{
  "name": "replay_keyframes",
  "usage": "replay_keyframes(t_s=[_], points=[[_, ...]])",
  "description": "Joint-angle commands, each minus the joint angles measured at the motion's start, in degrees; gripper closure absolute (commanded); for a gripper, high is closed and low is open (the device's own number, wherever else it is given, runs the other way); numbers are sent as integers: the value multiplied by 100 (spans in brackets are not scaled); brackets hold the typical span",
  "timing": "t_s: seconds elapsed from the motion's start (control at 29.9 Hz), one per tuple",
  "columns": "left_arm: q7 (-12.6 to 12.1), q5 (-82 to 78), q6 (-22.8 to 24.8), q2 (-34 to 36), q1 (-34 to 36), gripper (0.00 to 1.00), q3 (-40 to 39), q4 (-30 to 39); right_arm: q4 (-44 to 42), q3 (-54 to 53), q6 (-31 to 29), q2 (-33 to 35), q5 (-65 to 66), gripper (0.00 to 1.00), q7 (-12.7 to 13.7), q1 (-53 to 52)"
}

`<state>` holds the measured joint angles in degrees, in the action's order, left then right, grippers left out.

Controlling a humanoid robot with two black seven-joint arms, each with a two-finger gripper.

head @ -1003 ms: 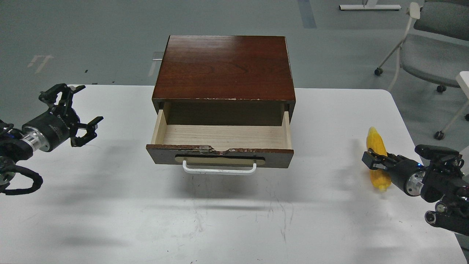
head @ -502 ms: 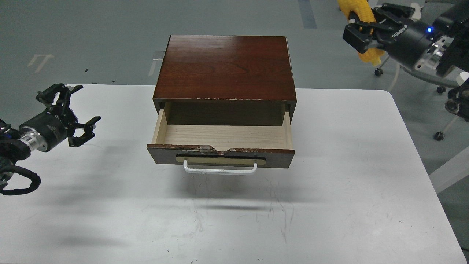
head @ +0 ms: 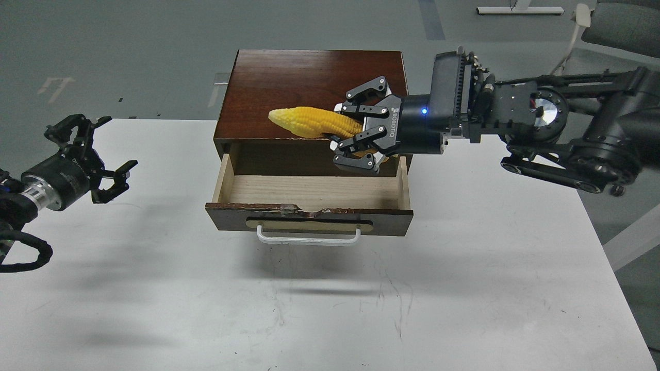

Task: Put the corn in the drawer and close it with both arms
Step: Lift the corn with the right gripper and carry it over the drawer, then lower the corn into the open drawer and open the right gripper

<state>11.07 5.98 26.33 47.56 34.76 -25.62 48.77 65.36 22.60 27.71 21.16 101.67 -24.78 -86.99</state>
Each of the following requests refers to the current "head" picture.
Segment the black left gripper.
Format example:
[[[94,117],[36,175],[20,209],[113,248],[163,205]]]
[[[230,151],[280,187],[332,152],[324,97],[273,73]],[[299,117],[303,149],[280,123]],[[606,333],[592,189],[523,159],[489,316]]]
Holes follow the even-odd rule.
[[[63,211],[88,192],[93,204],[108,204],[129,190],[129,172],[139,162],[130,160],[115,171],[107,171],[93,148],[95,130],[111,120],[111,116],[102,116],[94,123],[83,114],[73,114],[56,125],[48,125],[44,136],[56,143],[59,154],[22,174],[21,195],[31,200],[38,211]],[[101,189],[102,179],[111,179],[111,187]]]

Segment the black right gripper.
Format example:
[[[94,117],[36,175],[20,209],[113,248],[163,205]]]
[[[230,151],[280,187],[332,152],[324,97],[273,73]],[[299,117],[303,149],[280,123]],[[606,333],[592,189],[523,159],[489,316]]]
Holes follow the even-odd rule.
[[[434,58],[431,89],[427,94],[408,95],[389,101],[393,93],[386,77],[379,76],[345,92],[345,101],[333,112],[353,119],[399,117],[394,153],[433,154],[444,151],[450,137],[462,137],[476,95],[483,82],[483,70],[473,52],[444,52]],[[375,176],[390,157],[377,148],[375,141],[388,136],[386,126],[378,125],[342,140],[328,134],[333,164],[342,171]]]

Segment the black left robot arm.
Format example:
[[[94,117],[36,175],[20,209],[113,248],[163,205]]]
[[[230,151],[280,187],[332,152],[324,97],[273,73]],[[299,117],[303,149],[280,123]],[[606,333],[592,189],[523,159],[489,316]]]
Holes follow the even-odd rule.
[[[19,179],[2,176],[2,223],[17,230],[44,208],[63,211],[87,193],[94,204],[107,204],[127,191],[129,172],[138,162],[129,160],[109,171],[93,148],[95,130],[111,120],[103,116],[93,122],[73,114],[48,125],[44,136],[58,151]]]

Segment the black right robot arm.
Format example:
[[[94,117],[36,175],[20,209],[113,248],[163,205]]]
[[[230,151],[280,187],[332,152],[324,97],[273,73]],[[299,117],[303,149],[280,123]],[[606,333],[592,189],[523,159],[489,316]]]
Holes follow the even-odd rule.
[[[356,134],[322,129],[333,162],[377,175],[394,155],[441,154],[450,139],[497,136],[501,167],[589,193],[620,195],[643,169],[658,168],[658,72],[542,75],[499,81],[474,54],[434,59],[431,91],[400,97],[378,77],[336,106]]]

